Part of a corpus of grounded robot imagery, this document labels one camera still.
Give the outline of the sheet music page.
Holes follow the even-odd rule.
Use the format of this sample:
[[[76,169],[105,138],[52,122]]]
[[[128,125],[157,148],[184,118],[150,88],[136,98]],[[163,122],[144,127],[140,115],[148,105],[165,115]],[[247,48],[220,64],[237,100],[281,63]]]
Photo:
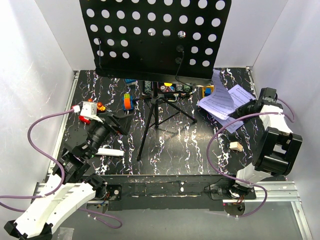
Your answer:
[[[241,107],[242,105],[248,103],[251,100],[255,100],[256,98],[250,94],[248,91],[246,91],[244,88],[242,88],[240,85],[236,85],[232,87],[228,93],[233,99],[234,102],[234,110],[238,107]],[[235,119],[232,117],[227,118],[226,120],[219,119],[218,117],[215,118],[216,121],[218,121],[222,126],[227,125],[228,123],[234,121]],[[228,127],[226,127],[226,130],[229,133],[234,133],[237,129],[239,129],[244,124],[243,121],[237,121]]]
[[[216,116],[218,119],[226,120],[234,111],[234,101],[227,88],[221,81],[221,71],[213,69],[211,78],[214,90],[212,94],[202,98],[197,106]]]

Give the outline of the black music stand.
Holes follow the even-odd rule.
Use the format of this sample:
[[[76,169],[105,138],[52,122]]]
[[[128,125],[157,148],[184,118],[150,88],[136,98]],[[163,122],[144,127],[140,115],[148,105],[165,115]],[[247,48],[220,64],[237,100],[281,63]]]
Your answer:
[[[230,0],[82,0],[101,77],[207,86]]]

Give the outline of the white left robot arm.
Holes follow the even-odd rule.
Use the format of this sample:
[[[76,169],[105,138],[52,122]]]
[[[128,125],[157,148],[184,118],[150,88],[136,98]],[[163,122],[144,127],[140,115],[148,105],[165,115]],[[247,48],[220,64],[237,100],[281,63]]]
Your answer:
[[[61,158],[32,204],[16,220],[4,225],[4,230],[18,240],[50,240],[57,228],[88,201],[106,202],[122,190],[120,185],[108,185],[96,173],[85,176],[88,161],[103,155],[102,144],[111,135],[127,135],[132,114],[116,116],[111,112],[99,113],[87,127],[69,131]]]

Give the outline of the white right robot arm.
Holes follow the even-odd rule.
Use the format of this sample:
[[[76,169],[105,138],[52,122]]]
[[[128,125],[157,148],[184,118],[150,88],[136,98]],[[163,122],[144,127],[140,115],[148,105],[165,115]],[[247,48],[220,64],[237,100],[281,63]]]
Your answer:
[[[237,199],[252,191],[252,184],[269,177],[286,176],[294,165],[303,138],[288,127],[283,106],[277,102],[274,88],[262,88],[258,99],[238,107],[229,116],[239,119],[260,113],[264,132],[259,140],[252,162],[236,173],[237,180],[226,186],[227,195]]]

